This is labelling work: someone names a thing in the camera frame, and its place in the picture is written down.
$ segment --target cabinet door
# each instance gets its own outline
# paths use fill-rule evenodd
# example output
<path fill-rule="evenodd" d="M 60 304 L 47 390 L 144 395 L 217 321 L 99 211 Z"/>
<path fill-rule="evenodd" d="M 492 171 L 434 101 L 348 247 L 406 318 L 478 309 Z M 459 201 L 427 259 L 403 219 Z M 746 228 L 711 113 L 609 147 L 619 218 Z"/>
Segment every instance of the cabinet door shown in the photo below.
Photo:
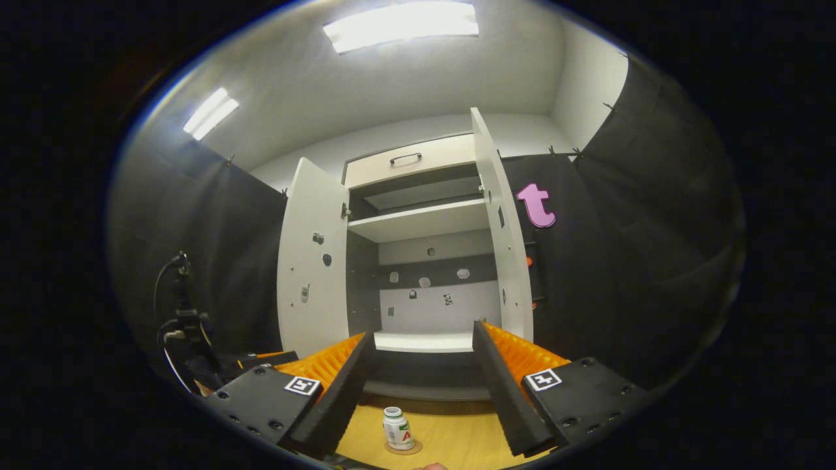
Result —
<path fill-rule="evenodd" d="M 349 337 L 345 245 L 349 190 L 302 158 L 278 244 L 278 328 L 299 359 Z"/>
<path fill-rule="evenodd" d="M 533 341 L 531 281 L 514 195 L 508 185 L 497 147 L 493 144 L 479 110 L 471 108 L 471 118 L 476 165 L 482 179 L 493 252 L 497 260 L 502 329 Z"/>

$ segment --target sticker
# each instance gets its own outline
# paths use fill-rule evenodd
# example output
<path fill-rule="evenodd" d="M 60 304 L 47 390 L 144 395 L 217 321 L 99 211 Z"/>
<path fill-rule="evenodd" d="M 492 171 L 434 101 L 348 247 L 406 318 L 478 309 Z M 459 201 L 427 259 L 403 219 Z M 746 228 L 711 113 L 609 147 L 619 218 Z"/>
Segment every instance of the sticker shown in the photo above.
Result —
<path fill-rule="evenodd" d="M 525 379 L 534 391 L 543 391 L 562 382 L 560 377 L 551 369 L 541 370 L 537 374 L 526 375 Z"/>
<path fill-rule="evenodd" d="M 528 212 L 528 220 L 534 227 L 551 227 L 557 219 L 553 213 L 546 212 L 543 206 L 543 199 L 548 199 L 547 191 L 540 191 L 537 185 L 531 183 L 517 193 L 517 199 L 525 203 L 525 210 Z"/>
<path fill-rule="evenodd" d="M 319 381 L 315 381 L 314 379 L 294 377 L 293 380 L 291 380 L 290 383 L 284 387 L 284 390 L 292 391 L 294 393 L 298 393 L 299 395 L 311 396 L 314 394 L 317 386 L 319 386 Z"/>

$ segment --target wooden table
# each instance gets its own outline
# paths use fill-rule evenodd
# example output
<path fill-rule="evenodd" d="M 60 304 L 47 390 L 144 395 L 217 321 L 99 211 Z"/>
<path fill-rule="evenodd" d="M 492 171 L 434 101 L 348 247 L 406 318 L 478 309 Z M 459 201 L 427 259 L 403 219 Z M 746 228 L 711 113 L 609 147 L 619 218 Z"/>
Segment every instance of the wooden table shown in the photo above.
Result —
<path fill-rule="evenodd" d="M 384 449 L 383 409 L 398 406 L 412 435 L 424 444 L 415 455 Z M 337 453 L 391 470 L 412 470 L 438 462 L 450 470 L 487 470 L 536 460 L 547 452 L 514 457 L 490 401 L 413 401 L 370 396 L 357 405 Z"/>

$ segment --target white cabinet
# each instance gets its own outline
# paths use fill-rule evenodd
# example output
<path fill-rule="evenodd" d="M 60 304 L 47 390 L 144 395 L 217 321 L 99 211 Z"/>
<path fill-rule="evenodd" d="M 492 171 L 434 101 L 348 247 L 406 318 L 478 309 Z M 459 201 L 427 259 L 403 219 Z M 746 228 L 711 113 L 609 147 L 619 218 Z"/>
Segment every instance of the white cabinet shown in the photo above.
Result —
<path fill-rule="evenodd" d="M 472 134 L 351 161 L 345 184 L 304 158 L 299 162 L 278 255 L 278 315 L 285 350 L 295 349 L 302 358 L 349 337 L 347 315 L 358 313 L 347 307 L 347 280 L 353 286 L 365 283 L 373 287 L 367 291 L 380 294 L 372 303 L 379 302 L 379 311 L 364 314 L 379 315 L 375 343 L 381 350 L 469 352 L 472 321 L 482 317 L 533 339 L 531 284 L 513 194 L 484 120 L 476 108 L 471 113 Z M 362 201 L 354 198 L 361 193 Z M 396 207 L 408 200 L 408 207 Z M 354 214 L 351 220 L 344 205 Z M 352 278 L 353 271 L 346 273 L 347 232 L 378 244 L 379 276 Z M 439 258 L 433 258 L 433 247 L 439 248 Z M 459 280 L 466 277 L 458 260 L 462 266 L 467 262 L 480 267 L 470 281 Z M 390 275 L 397 278 L 389 273 L 397 266 L 411 280 L 386 284 Z M 417 284 L 415 273 L 421 266 L 442 267 L 439 278 L 448 282 L 432 287 L 408 284 Z M 438 289 L 445 285 L 451 287 Z M 421 299 L 431 296 L 431 302 L 413 303 L 410 310 L 406 296 L 414 299 L 416 293 Z M 393 295 L 404 298 L 393 300 Z M 451 296 L 461 300 L 455 308 Z M 409 311 L 420 318 L 392 321 L 396 305 L 399 314 Z M 445 319 L 454 330 L 444 330 Z M 415 327 L 421 322 L 427 328 Z"/>

